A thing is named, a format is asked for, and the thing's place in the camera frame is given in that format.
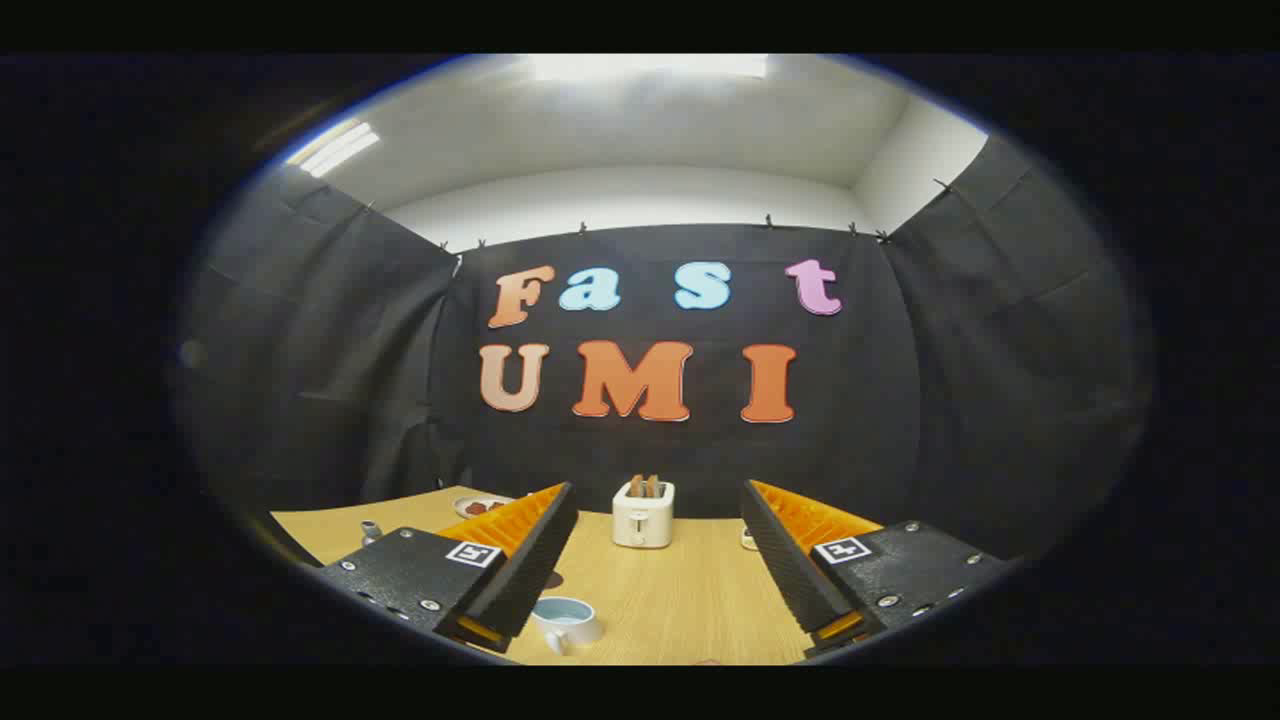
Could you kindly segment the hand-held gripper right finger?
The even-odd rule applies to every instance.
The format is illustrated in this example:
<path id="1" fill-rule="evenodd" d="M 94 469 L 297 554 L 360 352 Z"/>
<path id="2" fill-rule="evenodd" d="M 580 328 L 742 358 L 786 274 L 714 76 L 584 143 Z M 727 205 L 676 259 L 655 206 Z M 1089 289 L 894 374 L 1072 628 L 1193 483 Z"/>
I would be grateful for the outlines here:
<path id="1" fill-rule="evenodd" d="M 748 534 L 795 621 L 808 659 L 900 632 L 975 594 L 1009 565 L 931 524 L 881 525 L 745 480 Z"/>

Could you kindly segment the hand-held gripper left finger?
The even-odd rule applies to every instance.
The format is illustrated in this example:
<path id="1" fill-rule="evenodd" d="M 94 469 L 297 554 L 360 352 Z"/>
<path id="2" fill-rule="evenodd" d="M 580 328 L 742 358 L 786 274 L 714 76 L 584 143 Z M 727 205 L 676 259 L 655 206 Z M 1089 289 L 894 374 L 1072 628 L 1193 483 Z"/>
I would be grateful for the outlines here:
<path id="1" fill-rule="evenodd" d="M 317 575 L 420 634 L 503 653 L 577 519 L 575 487 L 559 483 L 445 529 L 397 528 Z"/>

